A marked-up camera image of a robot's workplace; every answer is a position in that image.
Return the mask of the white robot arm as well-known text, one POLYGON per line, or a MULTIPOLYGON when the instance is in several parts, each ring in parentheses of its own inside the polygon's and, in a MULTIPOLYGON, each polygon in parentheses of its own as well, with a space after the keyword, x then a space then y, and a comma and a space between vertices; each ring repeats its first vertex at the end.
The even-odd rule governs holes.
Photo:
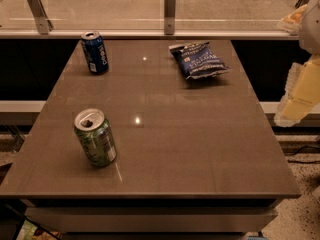
POLYGON ((278 104, 274 122, 280 127, 292 127, 320 104, 320 0, 309 0, 279 22, 279 26, 294 25, 299 46, 311 54, 303 65, 293 63, 285 84, 285 94, 278 104))

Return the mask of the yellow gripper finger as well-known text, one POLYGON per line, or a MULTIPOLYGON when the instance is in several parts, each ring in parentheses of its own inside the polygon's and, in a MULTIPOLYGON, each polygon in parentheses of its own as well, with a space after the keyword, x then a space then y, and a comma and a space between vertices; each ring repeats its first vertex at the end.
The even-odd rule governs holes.
POLYGON ((298 36, 302 27, 306 8, 307 5, 298 7, 296 10, 283 17, 277 23, 277 27, 290 35, 298 36))
POLYGON ((293 63, 286 80, 274 122, 292 127, 320 103, 320 56, 312 55, 304 64, 293 63))

